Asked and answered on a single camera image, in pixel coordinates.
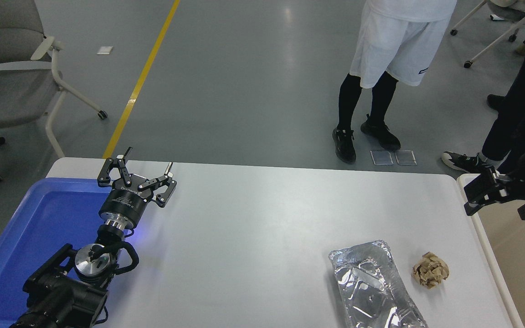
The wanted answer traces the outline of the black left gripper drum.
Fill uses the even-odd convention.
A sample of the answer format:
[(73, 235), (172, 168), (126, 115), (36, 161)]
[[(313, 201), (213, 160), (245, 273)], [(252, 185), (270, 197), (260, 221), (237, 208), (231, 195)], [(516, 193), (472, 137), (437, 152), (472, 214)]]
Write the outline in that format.
[(113, 182), (112, 189), (98, 214), (104, 220), (125, 218), (129, 226), (137, 226), (150, 199), (154, 196), (151, 189), (140, 191), (138, 186), (142, 182), (132, 179), (127, 186), (123, 179)]

